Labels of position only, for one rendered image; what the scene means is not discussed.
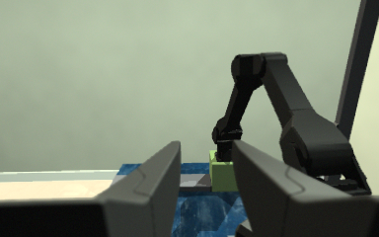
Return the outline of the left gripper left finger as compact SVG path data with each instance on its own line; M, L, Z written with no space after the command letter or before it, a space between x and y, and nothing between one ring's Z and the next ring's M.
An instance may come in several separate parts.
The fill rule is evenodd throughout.
M0 199L0 237L171 237L181 161L172 141L93 197Z

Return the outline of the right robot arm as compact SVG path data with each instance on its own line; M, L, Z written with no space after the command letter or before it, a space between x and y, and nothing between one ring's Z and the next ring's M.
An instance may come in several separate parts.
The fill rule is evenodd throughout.
M287 63L282 52L238 54L232 60L238 90L234 85L225 116L212 131L216 161L232 162L232 141L241 140L243 134L240 121L253 92L264 84L282 128L283 162L353 197L371 196L351 144L331 121L315 112ZM345 179L321 178L341 174Z

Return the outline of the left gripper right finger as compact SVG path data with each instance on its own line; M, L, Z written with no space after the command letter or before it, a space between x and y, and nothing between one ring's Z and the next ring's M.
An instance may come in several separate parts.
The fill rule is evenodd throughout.
M254 237L379 237L379 196L351 196L232 142L237 188Z

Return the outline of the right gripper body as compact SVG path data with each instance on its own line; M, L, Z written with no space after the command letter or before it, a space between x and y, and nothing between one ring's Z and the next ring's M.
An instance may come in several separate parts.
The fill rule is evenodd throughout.
M235 237L254 237L248 218L237 226Z

